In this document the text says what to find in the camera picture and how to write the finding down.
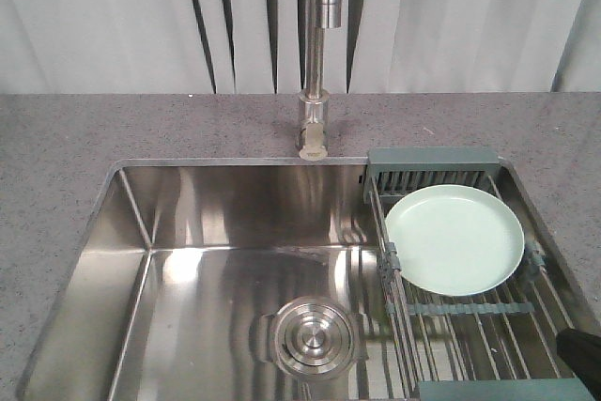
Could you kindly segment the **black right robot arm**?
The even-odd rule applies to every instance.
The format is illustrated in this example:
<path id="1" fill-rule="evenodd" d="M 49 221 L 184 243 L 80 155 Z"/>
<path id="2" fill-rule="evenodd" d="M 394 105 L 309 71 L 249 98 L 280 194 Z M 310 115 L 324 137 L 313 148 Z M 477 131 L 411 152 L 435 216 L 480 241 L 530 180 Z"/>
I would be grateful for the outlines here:
<path id="1" fill-rule="evenodd" d="M 560 358 L 582 380 L 600 383 L 600 336 L 567 328 L 556 336 Z"/>

